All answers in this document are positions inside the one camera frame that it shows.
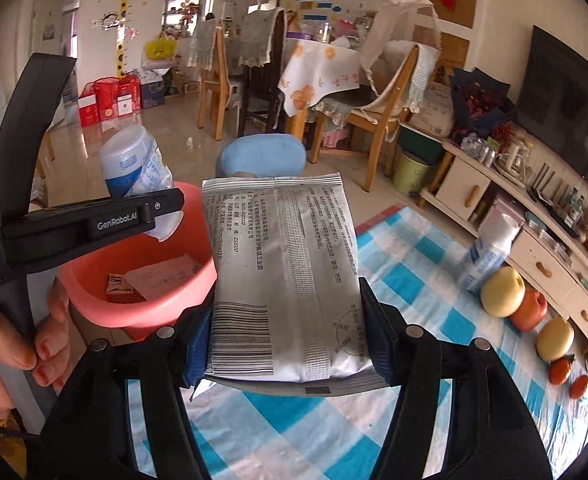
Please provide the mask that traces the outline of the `yellow sleeve forearm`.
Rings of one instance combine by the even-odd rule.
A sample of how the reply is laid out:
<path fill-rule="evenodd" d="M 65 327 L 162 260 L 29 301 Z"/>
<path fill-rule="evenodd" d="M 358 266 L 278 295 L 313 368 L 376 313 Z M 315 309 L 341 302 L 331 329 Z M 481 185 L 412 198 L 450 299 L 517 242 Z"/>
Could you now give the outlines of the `yellow sleeve forearm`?
<path fill-rule="evenodd" d="M 0 419 L 0 456 L 20 479 L 27 474 L 27 448 L 23 439 L 11 434 L 20 430 L 12 414 Z"/>

